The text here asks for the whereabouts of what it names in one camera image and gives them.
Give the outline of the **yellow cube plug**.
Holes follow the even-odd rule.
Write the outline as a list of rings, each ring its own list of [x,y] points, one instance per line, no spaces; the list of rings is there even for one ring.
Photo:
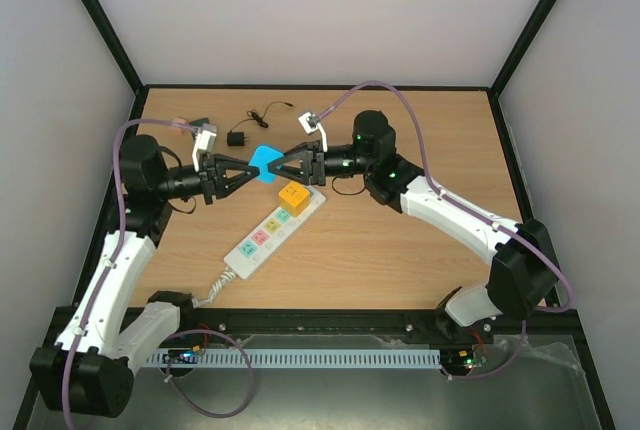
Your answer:
[[[279,205],[292,217],[299,217],[311,201],[311,192],[297,182],[289,182],[279,193]]]

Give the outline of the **black adapter plug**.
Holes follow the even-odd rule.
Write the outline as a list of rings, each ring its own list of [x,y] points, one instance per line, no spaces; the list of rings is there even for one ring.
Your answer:
[[[247,140],[245,133],[241,131],[229,131],[226,135],[226,143],[229,147],[242,147]]]

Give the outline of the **blue cube plug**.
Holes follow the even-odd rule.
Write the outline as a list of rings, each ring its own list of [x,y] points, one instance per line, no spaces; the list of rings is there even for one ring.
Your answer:
[[[268,166],[272,161],[277,160],[282,156],[283,153],[274,147],[269,145],[257,146],[249,160],[249,165],[256,167],[259,170],[259,174],[256,179],[265,184],[274,183],[276,175],[269,171]]]

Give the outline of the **green dragon cube plug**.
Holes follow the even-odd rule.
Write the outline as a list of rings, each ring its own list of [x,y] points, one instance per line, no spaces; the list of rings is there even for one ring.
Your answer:
[[[210,120],[207,117],[192,120],[190,122],[192,126],[196,126],[196,127],[202,127],[203,125],[207,125],[209,123],[210,123]]]

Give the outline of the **pink cube plug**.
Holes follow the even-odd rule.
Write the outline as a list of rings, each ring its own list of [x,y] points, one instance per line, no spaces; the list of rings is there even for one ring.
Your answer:
[[[188,121],[183,118],[174,118],[171,120],[171,130],[178,134],[189,133],[190,125]]]

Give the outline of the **white power strip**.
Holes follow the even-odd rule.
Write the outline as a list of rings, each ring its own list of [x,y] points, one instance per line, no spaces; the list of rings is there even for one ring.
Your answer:
[[[276,207],[223,259],[226,268],[237,278],[249,279],[273,256],[326,202],[326,197],[309,187],[310,203],[299,216]]]

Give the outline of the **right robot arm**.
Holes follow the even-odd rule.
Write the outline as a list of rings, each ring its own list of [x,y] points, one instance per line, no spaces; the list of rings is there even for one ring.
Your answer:
[[[434,226],[479,256],[490,269],[487,282],[454,289],[435,310],[437,332],[447,341],[460,340],[472,325],[491,317],[527,319],[559,281],[555,251],[541,222],[495,216],[438,186],[397,152],[396,132],[380,111],[355,117],[351,143],[304,142],[268,169],[317,186],[330,177],[360,175],[379,204]]]

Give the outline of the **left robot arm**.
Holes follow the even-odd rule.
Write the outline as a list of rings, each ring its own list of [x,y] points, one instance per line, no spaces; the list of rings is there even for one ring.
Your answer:
[[[176,291],[155,292],[132,323],[123,323],[134,287],[173,213],[172,200],[202,196],[211,204],[259,174],[244,160],[208,149],[196,152],[195,164],[170,168],[166,151],[150,135],[116,147],[116,214],[96,271],[55,342],[37,348],[31,358],[44,403],[67,421],[76,414],[119,416],[151,354],[170,338],[193,331],[194,298]]]

